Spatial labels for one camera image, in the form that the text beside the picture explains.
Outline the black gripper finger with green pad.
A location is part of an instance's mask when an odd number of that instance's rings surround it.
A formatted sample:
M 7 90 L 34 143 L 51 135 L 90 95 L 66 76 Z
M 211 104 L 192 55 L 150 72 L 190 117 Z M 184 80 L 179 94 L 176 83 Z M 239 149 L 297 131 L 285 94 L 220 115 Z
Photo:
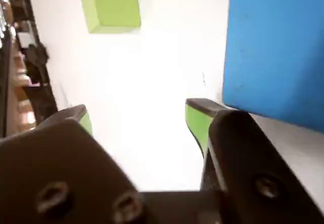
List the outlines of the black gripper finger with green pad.
M 84 105 L 1 140 L 1 223 L 141 223 L 141 196 L 82 125 Z
M 204 159 L 200 187 L 220 195 L 221 223 L 323 223 L 323 214 L 250 114 L 206 98 L 185 101 Z

